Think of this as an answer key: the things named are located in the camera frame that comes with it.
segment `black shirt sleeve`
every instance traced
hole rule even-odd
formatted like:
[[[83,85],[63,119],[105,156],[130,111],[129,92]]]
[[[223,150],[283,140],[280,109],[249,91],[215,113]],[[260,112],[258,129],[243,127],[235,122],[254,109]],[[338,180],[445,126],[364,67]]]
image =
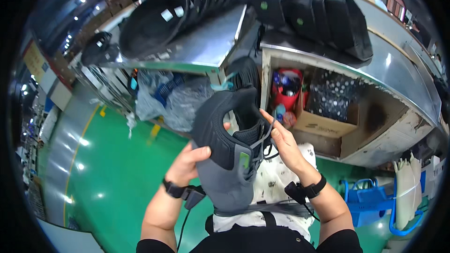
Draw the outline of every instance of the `black shirt sleeve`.
[[[354,230],[341,230],[325,239],[316,249],[318,253],[362,253],[360,240]]]
[[[143,239],[136,246],[136,253],[174,253],[173,250],[165,243],[155,239]]]

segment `hand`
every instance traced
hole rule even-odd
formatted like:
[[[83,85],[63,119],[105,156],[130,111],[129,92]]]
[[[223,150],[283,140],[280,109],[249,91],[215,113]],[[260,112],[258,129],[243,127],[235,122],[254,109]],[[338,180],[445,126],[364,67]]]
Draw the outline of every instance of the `hand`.
[[[230,126],[230,123],[224,123],[225,130],[228,130]],[[179,187],[189,185],[192,179],[199,176],[195,168],[195,163],[206,160],[210,156],[211,148],[209,146],[192,149],[191,143],[188,143],[167,171],[165,176],[166,181],[172,182]]]
[[[267,121],[272,123],[274,118],[271,115],[269,115],[265,110],[260,109],[259,111],[264,118],[267,119]],[[284,164],[295,173],[298,169],[299,163],[301,163],[301,160],[305,159],[298,149],[294,136],[292,136],[292,133],[284,128],[278,121],[275,121],[270,135],[277,144],[277,149],[281,160],[283,160]]]

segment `left hand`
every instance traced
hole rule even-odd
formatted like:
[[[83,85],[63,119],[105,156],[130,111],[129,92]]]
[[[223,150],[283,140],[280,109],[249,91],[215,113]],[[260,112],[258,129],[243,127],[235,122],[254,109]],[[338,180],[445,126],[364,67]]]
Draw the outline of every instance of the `left hand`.
[[[230,123],[224,123],[225,130],[228,130],[230,126]],[[172,182],[179,187],[189,185],[192,179],[199,176],[195,168],[195,163],[206,160],[210,156],[211,148],[209,146],[192,149],[191,143],[188,143],[167,171],[165,176],[166,181]]]

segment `black wristband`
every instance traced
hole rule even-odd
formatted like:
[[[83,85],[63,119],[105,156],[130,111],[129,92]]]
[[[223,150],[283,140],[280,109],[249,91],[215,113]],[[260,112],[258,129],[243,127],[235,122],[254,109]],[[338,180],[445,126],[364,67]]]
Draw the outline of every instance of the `black wristband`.
[[[180,198],[183,195],[184,190],[186,189],[185,186],[180,187],[172,182],[167,182],[166,178],[162,179],[162,184],[166,188],[166,193],[168,193],[173,198]]]
[[[301,188],[302,191],[305,193],[305,195],[309,198],[315,198],[319,195],[320,191],[325,187],[327,184],[327,179],[323,176],[321,173],[321,179],[317,184],[311,184],[307,187],[302,186],[301,184],[297,184],[297,187]]]

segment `white paper tag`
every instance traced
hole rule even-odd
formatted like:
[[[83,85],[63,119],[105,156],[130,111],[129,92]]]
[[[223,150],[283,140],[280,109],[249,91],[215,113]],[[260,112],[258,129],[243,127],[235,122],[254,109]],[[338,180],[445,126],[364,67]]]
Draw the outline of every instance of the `white paper tag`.
[[[178,6],[177,8],[174,9],[175,14],[178,16],[178,18],[181,18],[184,15],[184,10],[183,7]]]
[[[161,13],[161,16],[163,17],[164,20],[166,20],[166,22],[168,22],[170,19],[173,18],[172,13],[170,13],[170,11],[167,9]]]
[[[162,54],[159,54],[159,53],[158,53],[158,56],[159,56],[159,58],[162,59],[162,60],[164,60],[164,59],[169,59],[169,58],[170,58],[170,55],[169,55],[169,53],[167,53],[167,52],[162,53]]]

